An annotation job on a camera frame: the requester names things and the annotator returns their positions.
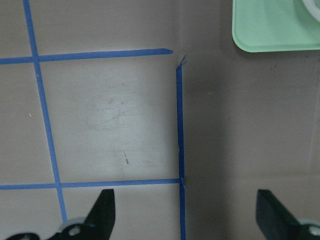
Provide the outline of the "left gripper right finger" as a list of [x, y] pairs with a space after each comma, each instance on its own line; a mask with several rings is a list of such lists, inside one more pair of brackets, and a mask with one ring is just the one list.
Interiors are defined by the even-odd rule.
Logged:
[[267, 240], [301, 240], [306, 227], [267, 189], [256, 195], [256, 223]]

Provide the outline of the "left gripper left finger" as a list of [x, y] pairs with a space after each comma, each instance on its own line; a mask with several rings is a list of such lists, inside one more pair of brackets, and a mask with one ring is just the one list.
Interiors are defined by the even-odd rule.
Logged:
[[84, 220], [87, 240], [109, 240], [116, 221], [115, 192], [104, 189]]

